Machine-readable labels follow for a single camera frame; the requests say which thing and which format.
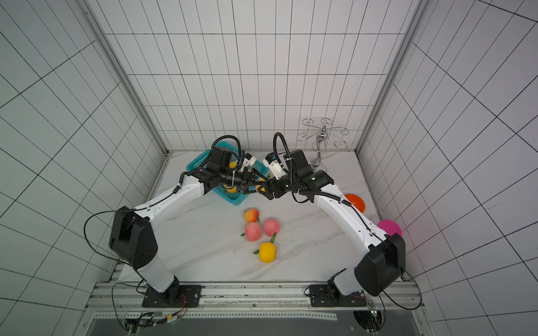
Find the orange red peach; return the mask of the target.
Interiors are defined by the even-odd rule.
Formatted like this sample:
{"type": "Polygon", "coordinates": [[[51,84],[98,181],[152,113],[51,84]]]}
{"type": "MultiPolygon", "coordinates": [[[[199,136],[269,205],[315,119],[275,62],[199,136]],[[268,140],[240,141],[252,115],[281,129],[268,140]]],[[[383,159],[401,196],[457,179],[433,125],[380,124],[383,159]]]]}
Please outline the orange red peach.
{"type": "Polygon", "coordinates": [[[258,223],[260,221],[259,216],[260,216],[259,210],[256,208],[247,209],[243,213],[244,220],[247,223],[258,223]]]}

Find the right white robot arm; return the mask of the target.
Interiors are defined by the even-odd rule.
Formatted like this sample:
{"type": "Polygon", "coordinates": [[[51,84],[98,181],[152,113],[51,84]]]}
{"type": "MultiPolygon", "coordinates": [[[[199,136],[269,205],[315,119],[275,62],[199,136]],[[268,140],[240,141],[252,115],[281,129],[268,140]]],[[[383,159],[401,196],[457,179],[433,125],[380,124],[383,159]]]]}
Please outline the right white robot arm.
{"type": "Polygon", "coordinates": [[[269,199],[296,192],[325,211],[357,248],[360,261],[352,270],[343,270],[333,279],[342,295],[365,291],[378,296],[404,273],[406,243],[399,234],[388,234],[371,222],[341,192],[334,180],[322,170],[315,171],[301,150],[275,152],[263,160],[272,178],[264,183],[269,199]]]}

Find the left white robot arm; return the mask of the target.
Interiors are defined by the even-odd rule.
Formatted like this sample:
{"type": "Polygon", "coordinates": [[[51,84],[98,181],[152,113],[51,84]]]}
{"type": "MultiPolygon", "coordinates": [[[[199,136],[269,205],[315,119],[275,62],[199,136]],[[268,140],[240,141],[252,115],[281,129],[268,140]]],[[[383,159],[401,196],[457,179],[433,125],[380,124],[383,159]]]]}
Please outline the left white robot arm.
{"type": "Polygon", "coordinates": [[[246,152],[229,148],[210,149],[201,165],[182,172],[179,182],[136,208],[121,207],[113,218],[109,248],[130,265],[149,287],[167,295],[179,281],[158,254],[156,233],[172,215],[218,186],[245,187],[254,173],[244,168],[246,152]]]}

